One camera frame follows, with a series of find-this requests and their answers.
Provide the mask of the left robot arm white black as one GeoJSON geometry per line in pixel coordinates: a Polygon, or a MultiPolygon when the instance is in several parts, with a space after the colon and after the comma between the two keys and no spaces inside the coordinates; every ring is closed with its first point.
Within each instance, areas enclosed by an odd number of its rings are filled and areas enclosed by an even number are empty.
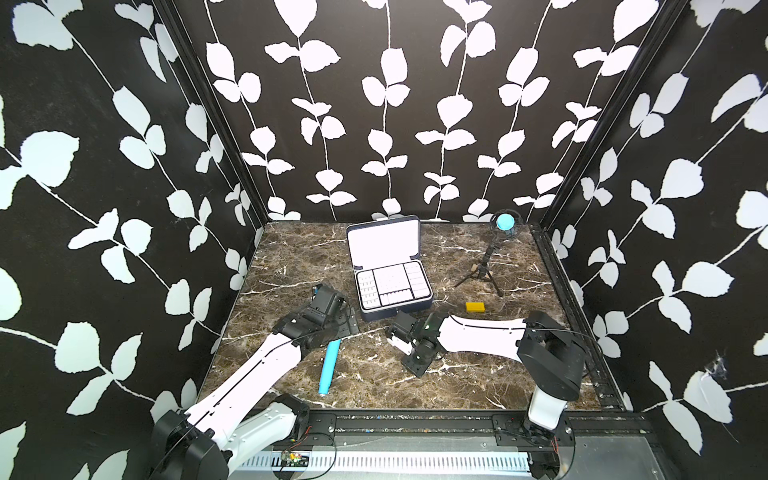
{"type": "Polygon", "coordinates": [[[227,479],[245,461],[310,431],[309,406],[282,394],[251,411],[309,353],[356,333],[347,298],[328,284],[313,287],[308,305],[278,320],[257,351],[212,393],[157,420],[150,439],[151,479],[227,479]]]}

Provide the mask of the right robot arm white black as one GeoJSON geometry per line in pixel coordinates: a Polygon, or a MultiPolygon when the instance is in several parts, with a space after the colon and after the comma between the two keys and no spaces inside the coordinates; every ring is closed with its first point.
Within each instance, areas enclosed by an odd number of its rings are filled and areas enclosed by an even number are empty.
{"type": "Polygon", "coordinates": [[[521,363],[535,383],[527,413],[499,431],[535,445],[554,444],[567,404],[579,399],[587,348],[578,334],[541,311],[524,319],[479,320],[434,312],[417,319],[400,312],[388,342],[402,365],[420,378],[444,353],[477,353],[521,363]]]}

